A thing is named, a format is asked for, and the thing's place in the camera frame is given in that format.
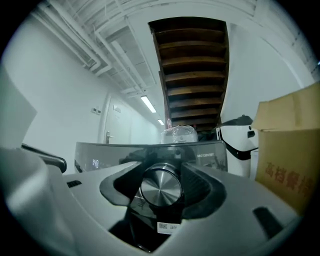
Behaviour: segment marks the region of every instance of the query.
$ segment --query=barcode label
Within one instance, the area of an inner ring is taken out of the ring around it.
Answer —
[[[176,223],[158,222],[157,223],[157,232],[160,234],[171,235],[179,228],[179,226],[180,226],[180,224],[176,224]]]

